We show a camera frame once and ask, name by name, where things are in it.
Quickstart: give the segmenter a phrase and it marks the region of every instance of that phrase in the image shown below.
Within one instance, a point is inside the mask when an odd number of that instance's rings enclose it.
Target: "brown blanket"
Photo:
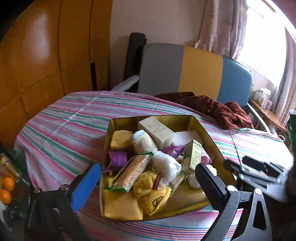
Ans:
[[[205,95],[195,96],[192,92],[159,94],[155,97],[181,104],[210,116],[216,119],[224,130],[254,128],[246,112],[235,101],[224,105]]]

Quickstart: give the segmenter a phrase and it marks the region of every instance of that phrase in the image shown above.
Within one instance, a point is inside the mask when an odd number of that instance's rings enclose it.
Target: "purple wrapper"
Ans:
[[[110,150],[108,151],[108,154],[110,157],[110,163],[106,169],[102,170],[102,172],[119,172],[128,161],[128,155],[125,151]]]
[[[162,149],[161,151],[163,153],[169,154],[171,157],[176,159],[182,153],[183,150],[184,146],[168,146]]]

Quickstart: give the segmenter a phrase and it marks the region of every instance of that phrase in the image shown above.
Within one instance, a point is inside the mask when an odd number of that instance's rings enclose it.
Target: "striped tablecloth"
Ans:
[[[102,160],[110,119],[167,114],[194,115],[225,158],[240,161],[247,155],[284,167],[292,165],[292,156],[276,136],[251,129],[225,131],[214,119],[190,108],[144,94],[109,91],[77,92],[57,100],[28,121],[15,147],[25,152],[33,185],[55,190],[70,184],[92,161]],[[238,211],[226,240],[240,214]],[[97,240],[200,240],[218,212],[208,207],[153,221],[116,222],[101,217],[95,188],[78,215]]]

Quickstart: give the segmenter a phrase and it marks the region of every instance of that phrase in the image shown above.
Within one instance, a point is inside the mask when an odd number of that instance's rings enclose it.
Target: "chair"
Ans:
[[[270,133],[248,104],[251,81],[248,69],[226,57],[193,47],[155,43],[145,45],[139,75],[128,78],[112,91],[127,91],[138,82],[137,92],[151,96],[190,91],[223,104],[236,101]]]

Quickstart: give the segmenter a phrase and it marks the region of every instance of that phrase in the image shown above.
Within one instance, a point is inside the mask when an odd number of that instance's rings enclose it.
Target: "curtain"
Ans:
[[[276,117],[286,125],[289,110],[296,108],[296,43],[286,30],[287,57],[281,83],[272,98],[272,108]]]
[[[246,0],[207,0],[195,48],[237,59],[247,24]]]

